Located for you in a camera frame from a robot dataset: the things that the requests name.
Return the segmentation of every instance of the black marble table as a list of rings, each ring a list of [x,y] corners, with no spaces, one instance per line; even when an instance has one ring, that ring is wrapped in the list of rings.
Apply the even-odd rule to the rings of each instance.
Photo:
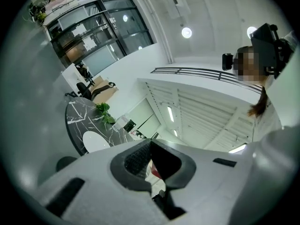
[[[124,129],[116,132],[111,124],[103,123],[96,104],[83,97],[75,97],[68,103],[65,116],[67,132],[80,155],[88,153],[83,144],[83,134],[87,131],[98,133],[111,147],[133,141]]]

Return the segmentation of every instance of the ponytail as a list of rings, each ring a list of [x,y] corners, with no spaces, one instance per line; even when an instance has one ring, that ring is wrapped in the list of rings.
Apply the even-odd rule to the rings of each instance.
[[[267,108],[268,95],[266,89],[262,88],[261,97],[256,105],[252,105],[251,109],[248,111],[248,116],[251,117],[255,115],[257,118],[264,113]]]

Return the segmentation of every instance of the person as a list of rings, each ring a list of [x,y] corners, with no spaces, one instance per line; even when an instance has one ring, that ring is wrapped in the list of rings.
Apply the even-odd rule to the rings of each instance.
[[[292,31],[287,36],[282,38],[286,41],[293,53],[297,46],[297,39]],[[248,111],[248,116],[255,117],[255,122],[252,132],[252,142],[260,141],[266,134],[282,128],[278,114],[268,98],[266,90],[274,82],[274,76],[265,76],[259,70],[258,64],[252,46],[246,46],[238,49],[234,58],[233,69],[238,78],[247,81],[253,85],[261,85],[262,93],[256,105],[252,105]]]

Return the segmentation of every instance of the window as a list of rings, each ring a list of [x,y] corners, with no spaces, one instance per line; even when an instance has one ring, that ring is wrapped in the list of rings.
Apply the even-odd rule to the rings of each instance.
[[[132,0],[98,0],[71,9],[50,23],[48,31],[64,66],[84,63],[93,76],[153,44]]]

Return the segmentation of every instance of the white ceiling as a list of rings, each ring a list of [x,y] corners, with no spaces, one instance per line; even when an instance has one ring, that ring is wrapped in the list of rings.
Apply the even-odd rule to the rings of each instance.
[[[251,45],[247,28],[274,23],[279,35],[291,29],[271,0],[186,0],[191,14],[171,19],[163,0],[151,0],[163,25],[174,58],[218,57]],[[193,35],[185,39],[181,24]]]
[[[253,120],[249,104],[231,96],[172,82],[147,82],[150,96],[166,124],[189,146],[228,152],[251,142]],[[167,107],[172,108],[174,122]]]

